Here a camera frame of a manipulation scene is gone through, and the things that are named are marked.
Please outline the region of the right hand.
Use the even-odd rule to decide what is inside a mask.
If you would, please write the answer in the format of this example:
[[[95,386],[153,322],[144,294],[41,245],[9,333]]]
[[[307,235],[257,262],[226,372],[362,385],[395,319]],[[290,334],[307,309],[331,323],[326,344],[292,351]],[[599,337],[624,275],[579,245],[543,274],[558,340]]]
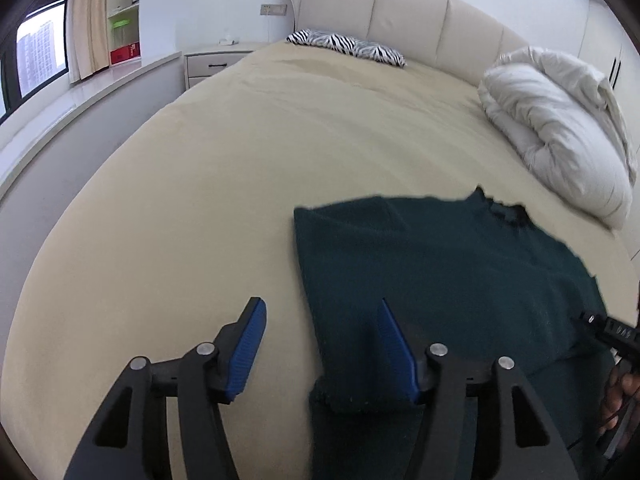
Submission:
[[[604,387],[604,397],[600,404],[600,433],[616,427],[616,413],[622,408],[625,400],[635,398],[639,401],[639,376],[634,373],[623,373],[619,366],[614,366]]]

